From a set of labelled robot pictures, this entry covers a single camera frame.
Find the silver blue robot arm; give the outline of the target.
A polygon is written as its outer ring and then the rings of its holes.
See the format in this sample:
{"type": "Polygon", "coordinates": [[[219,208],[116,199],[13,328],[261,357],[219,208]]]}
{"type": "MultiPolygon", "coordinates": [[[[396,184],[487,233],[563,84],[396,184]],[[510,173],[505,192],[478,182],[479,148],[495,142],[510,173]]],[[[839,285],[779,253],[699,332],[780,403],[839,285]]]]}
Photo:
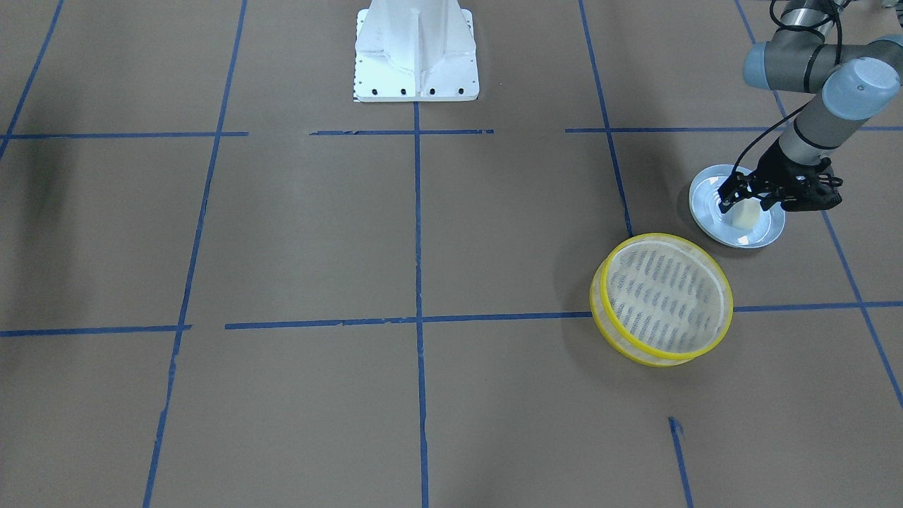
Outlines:
{"type": "Polygon", "coordinates": [[[734,168],[719,187],[719,209],[742,200],[762,210],[827,211],[838,206],[842,179],[831,154],[878,115],[901,90],[901,35],[845,45],[827,42],[841,30],[839,1],[790,1],[772,39],[757,43],[743,67],[745,83],[758,89],[807,93],[811,99],[787,117],[788,127],[742,174],[734,168]]]}

